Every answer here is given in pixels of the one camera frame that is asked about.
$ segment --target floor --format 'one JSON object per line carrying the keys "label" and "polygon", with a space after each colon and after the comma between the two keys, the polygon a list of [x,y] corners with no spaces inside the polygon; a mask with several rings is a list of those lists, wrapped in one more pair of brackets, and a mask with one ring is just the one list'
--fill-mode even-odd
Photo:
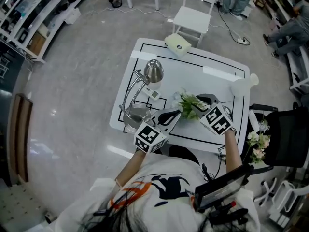
{"label": "floor", "polygon": [[[160,0],[160,12],[175,16],[183,0]],[[145,13],[155,10],[154,0],[133,0],[134,8]],[[205,10],[207,5],[188,0],[190,7]],[[113,153],[118,148],[134,152],[132,135],[109,126],[114,100],[126,64],[140,37],[163,40],[171,34],[172,24],[159,13],[143,14],[135,10],[122,13],[111,8],[107,0],[85,0],[82,16],[57,35],[45,65],[36,65],[25,93],[34,102],[28,155],[30,185],[54,214],[89,190],[97,177],[115,178],[128,158]],[[129,11],[126,0],[121,9]],[[235,43],[214,7],[211,27],[201,48],[247,65],[260,84],[251,90],[251,103],[272,105],[279,110],[292,109],[294,95],[289,91],[289,73],[285,59],[275,59],[263,43],[269,33],[270,19],[255,9],[240,22],[223,15],[232,30],[245,36],[250,46]],[[211,153],[194,151],[210,173],[218,169],[219,160]],[[260,182],[272,179],[271,173],[250,177],[248,189],[261,193]],[[225,173],[221,166],[220,174]]]}

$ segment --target lamp arm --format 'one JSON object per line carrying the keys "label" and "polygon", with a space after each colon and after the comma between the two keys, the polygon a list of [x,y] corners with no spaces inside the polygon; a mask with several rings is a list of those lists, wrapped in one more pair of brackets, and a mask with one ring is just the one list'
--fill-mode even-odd
{"label": "lamp arm", "polygon": [[124,101],[122,102],[122,108],[125,110],[126,109],[126,100],[127,100],[127,97],[129,96],[129,93],[131,92],[132,88],[134,87],[134,85],[136,83],[138,83],[140,81],[140,78],[137,76],[135,78],[135,80],[133,81],[133,83],[130,85],[129,89],[127,90],[126,92],[126,95],[125,95],[125,98],[124,98]]}
{"label": "lamp arm", "polygon": [[130,111],[131,111],[131,107],[136,99],[136,97],[139,95],[139,93],[141,92],[141,90],[143,89],[143,87],[145,87],[145,83],[143,82],[143,84],[141,85],[141,87],[139,88],[139,90],[137,90],[136,94],[134,95],[131,103],[130,103],[130,106],[127,108],[127,113],[130,114]]}

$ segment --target silver lamp shade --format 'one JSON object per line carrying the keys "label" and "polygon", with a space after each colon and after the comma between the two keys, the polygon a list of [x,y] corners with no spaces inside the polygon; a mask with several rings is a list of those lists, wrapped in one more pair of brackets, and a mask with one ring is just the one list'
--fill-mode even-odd
{"label": "silver lamp shade", "polygon": [[161,63],[156,59],[152,59],[146,64],[144,76],[149,82],[157,83],[163,79],[163,72]]}

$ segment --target sneaker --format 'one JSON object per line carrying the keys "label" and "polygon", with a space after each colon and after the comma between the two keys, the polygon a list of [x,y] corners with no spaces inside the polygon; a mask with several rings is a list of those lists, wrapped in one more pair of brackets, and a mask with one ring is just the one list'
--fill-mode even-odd
{"label": "sneaker", "polygon": [[263,39],[264,39],[264,44],[265,44],[266,46],[269,46],[268,36],[266,36],[266,35],[263,34]]}
{"label": "sneaker", "polygon": [[231,13],[231,15],[233,16],[233,17],[235,17],[236,19],[238,19],[239,21],[242,21],[243,19],[242,19],[242,17],[240,16],[240,15],[235,15],[235,14],[233,14],[232,12],[230,12]]}
{"label": "sneaker", "polygon": [[272,55],[273,57],[275,57],[275,58],[278,58],[278,57],[279,57],[279,55],[278,55],[276,52],[271,53],[271,55]]}

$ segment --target device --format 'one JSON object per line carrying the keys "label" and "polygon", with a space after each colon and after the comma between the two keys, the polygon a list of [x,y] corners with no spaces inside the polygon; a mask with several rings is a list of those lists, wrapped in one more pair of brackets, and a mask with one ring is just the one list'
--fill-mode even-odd
{"label": "device", "polygon": [[160,98],[160,96],[161,96],[161,94],[158,91],[152,90],[152,89],[148,88],[148,86],[144,86],[142,91],[146,95],[148,95],[151,99],[153,99],[155,101],[158,100]]}
{"label": "device", "polygon": [[231,110],[223,106],[215,95],[200,94],[197,95],[197,98],[205,105],[200,108],[192,104],[191,108],[198,115],[200,118],[199,122],[204,127],[216,135],[222,135],[232,128],[233,118]]}
{"label": "device", "polygon": [[197,211],[212,206],[221,206],[224,199],[237,193],[242,186],[248,183],[247,179],[253,169],[253,166],[244,164],[217,179],[196,187],[194,203]]}
{"label": "device", "polygon": [[155,112],[150,119],[142,122],[134,134],[134,145],[146,154],[161,148],[169,139],[169,133],[174,129],[181,116],[178,109],[170,108]]}
{"label": "device", "polygon": [[168,49],[180,58],[191,48],[191,44],[177,33],[169,35],[164,39],[164,41]]}

